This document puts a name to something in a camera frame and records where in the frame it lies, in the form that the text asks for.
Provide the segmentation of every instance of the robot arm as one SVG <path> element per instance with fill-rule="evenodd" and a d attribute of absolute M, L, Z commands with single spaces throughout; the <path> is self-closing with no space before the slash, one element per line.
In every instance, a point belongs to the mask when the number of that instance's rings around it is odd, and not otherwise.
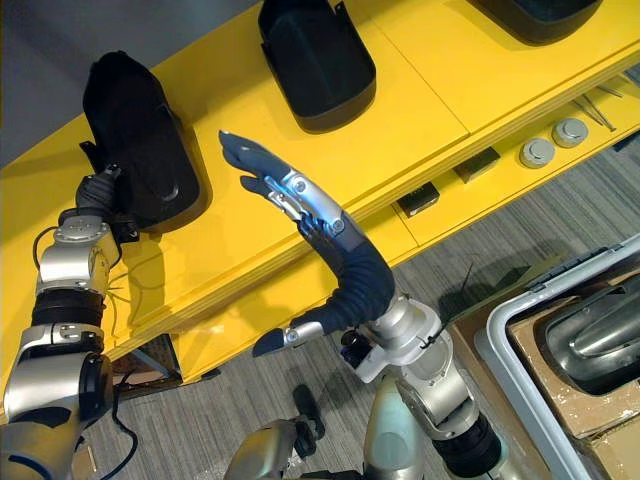
<path fill-rule="evenodd" d="M 385 374 L 367 429 L 365 478 L 422 477 L 422 465 L 400 461 L 407 451 L 421 448 L 414 429 L 398 428 L 405 414 L 433 441 L 453 478 L 528 478 L 509 462 L 506 446 L 479 412 L 436 312 L 408 296 L 394 298 L 391 270 L 349 215 L 304 174 L 255 142 L 225 132 L 220 142 L 227 162 L 254 175 L 242 177 L 244 188 L 296 222 L 338 278 L 338 289 L 325 305 L 294 319 L 284 331 L 265 334 L 254 355 L 360 326 L 343 336 L 343 357 L 364 382 Z M 390 441 L 405 453 L 392 455 Z M 409 457 L 422 461 L 420 455 Z"/>
<path fill-rule="evenodd" d="M 389 266 L 353 219 L 304 174 L 251 140 L 220 132 L 227 162 L 253 174 L 241 183 L 282 210 L 338 278 L 322 307 L 266 333 L 254 356 L 295 347 L 314 337 L 375 320 L 389 307 L 395 282 Z"/>
<path fill-rule="evenodd" d="M 117 169 L 86 177 L 40 261 L 31 327 L 5 390 L 2 478 L 64 479 L 81 432 L 112 403 L 100 329 L 119 247 L 111 216 Z"/>

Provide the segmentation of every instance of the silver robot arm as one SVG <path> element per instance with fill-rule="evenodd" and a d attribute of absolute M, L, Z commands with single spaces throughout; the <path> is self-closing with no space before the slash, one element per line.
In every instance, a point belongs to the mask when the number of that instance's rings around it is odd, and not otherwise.
<path fill-rule="evenodd" d="M 103 220 L 117 174 L 107 169 L 83 180 L 78 206 L 63 212 L 42 255 L 31 327 L 22 333 L 4 394 L 2 478 L 66 478 L 81 432 L 111 407 L 100 322 L 109 270 L 119 259 Z M 87 200 L 96 185 L 106 186 L 102 200 Z"/>
<path fill-rule="evenodd" d="M 509 458 L 506 444 L 479 411 L 433 309 L 402 295 L 361 330 L 343 337 L 342 354 L 364 382 L 383 376 L 367 427 L 367 480 L 422 478 L 423 437 L 416 430 L 431 439 L 453 479 L 532 478 Z M 390 439 L 403 446 L 396 456 L 389 454 Z"/>

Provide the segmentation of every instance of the metal tool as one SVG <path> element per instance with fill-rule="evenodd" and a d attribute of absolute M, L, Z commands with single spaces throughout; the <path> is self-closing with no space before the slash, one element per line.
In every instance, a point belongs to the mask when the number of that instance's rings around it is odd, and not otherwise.
<path fill-rule="evenodd" d="M 602 90 L 603 92 L 610 93 L 611 95 L 614 95 L 618 98 L 624 97 L 624 95 L 622 95 L 617 90 L 614 90 L 613 88 L 605 87 L 604 85 L 598 85 L 596 88 L 598 88 L 599 90 Z"/>
<path fill-rule="evenodd" d="M 596 107 L 594 105 L 594 103 L 591 101 L 591 99 L 586 94 L 583 94 L 582 97 L 587 102 L 587 104 L 591 107 L 593 112 L 590 111 L 584 105 L 582 105 L 577 99 L 574 100 L 573 103 L 575 103 L 578 106 L 578 108 L 580 108 L 580 110 L 582 110 L 585 113 L 585 115 L 589 116 L 589 118 L 591 118 L 598 125 L 602 125 L 604 127 L 607 127 L 610 132 L 615 132 L 616 127 L 609 121 L 609 119 L 607 117 L 605 117 L 604 113 L 602 113 L 598 109 L 598 107 Z"/>

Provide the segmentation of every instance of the cardboard box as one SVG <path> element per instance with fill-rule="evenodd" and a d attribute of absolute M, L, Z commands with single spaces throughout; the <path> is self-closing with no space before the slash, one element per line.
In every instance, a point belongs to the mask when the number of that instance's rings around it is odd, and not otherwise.
<path fill-rule="evenodd" d="M 591 440 L 588 448 L 613 480 L 640 479 L 640 416 Z"/>
<path fill-rule="evenodd" d="M 566 383 L 547 364 L 536 343 L 534 328 L 577 301 L 577 297 L 559 300 L 510 325 L 509 333 L 520 350 L 523 364 L 529 367 L 532 378 L 567 432 L 580 439 L 608 430 L 640 413 L 640 385 L 632 382 L 607 395 L 593 396 Z"/>

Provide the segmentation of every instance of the yellow wooden board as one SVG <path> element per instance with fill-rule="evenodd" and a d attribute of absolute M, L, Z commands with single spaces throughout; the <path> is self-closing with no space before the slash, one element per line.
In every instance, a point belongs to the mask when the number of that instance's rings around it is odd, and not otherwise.
<path fill-rule="evenodd" d="M 361 226 L 388 261 L 417 247 L 391 207 Z M 264 332 L 326 298 L 336 286 L 329 268 L 311 253 L 225 308 L 183 324 L 172 336 L 183 379 L 197 380 L 251 347 Z"/>
<path fill-rule="evenodd" d="M 617 127 L 614 132 L 595 123 L 575 104 L 567 104 L 494 145 L 500 154 L 497 164 L 471 182 L 463 183 L 453 171 L 436 178 L 433 184 L 440 192 L 440 199 L 435 205 L 411 218 L 396 206 L 421 247 L 442 240 L 640 128 L 640 88 L 625 77 L 616 77 L 606 85 L 624 97 L 618 98 L 599 89 L 590 91 L 588 97 Z M 587 139 L 575 148 L 556 145 L 553 160 L 543 168 L 523 166 L 519 161 L 522 145 L 534 137 L 553 142 L 553 125 L 568 117 L 585 122 L 589 129 Z"/>
<path fill-rule="evenodd" d="M 528 46 L 468 0 L 358 0 L 470 132 L 638 44 L 640 0 L 602 2 L 583 26 Z"/>
<path fill-rule="evenodd" d="M 154 69 L 196 134 L 214 200 L 192 224 L 124 246 L 103 322 L 108 351 L 131 350 L 307 250 L 284 215 L 241 189 L 240 173 L 222 159 L 220 128 L 263 142 L 343 204 L 467 135 L 376 25 L 347 7 L 376 62 L 377 94 L 361 117 L 335 132 L 310 135 L 297 126 L 261 51 L 259 6 Z M 72 205 L 90 170 L 77 144 L 89 138 L 78 117 L 0 172 L 3 385 L 34 301 L 31 242 Z"/>

